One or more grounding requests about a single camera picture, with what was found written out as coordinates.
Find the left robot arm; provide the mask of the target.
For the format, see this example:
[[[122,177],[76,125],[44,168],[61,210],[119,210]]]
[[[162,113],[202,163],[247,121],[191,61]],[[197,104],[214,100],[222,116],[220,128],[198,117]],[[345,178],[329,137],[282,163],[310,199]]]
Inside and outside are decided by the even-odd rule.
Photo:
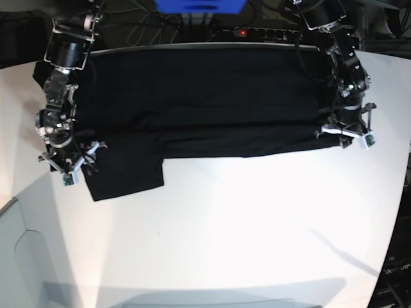
[[[350,33],[342,26],[346,12],[340,1],[292,1],[290,11],[300,15],[306,29],[326,34],[331,42],[323,47],[332,62],[329,81],[336,88],[335,98],[328,110],[328,120],[319,131],[321,135],[337,135],[340,146],[345,148],[356,139],[364,149],[376,143],[371,129],[371,114],[374,103],[363,104],[365,91],[371,78],[360,63],[351,42]]]

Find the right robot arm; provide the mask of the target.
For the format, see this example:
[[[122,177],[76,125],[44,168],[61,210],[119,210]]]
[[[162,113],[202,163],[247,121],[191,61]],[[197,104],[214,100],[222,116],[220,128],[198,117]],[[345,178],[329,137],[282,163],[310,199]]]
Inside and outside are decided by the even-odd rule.
[[[36,131],[46,145],[39,160],[59,172],[64,185],[77,183],[78,172],[84,164],[93,168],[94,154],[103,146],[101,142],[91,141],[82,148],[76,142],[74,94],[78,84],[70,81],[75,71],[86,67],[103,7],[103,1],[78,1],[55,15],[44,55],[52,71],[42,87],[46,106],[37,112],[35,120]]]

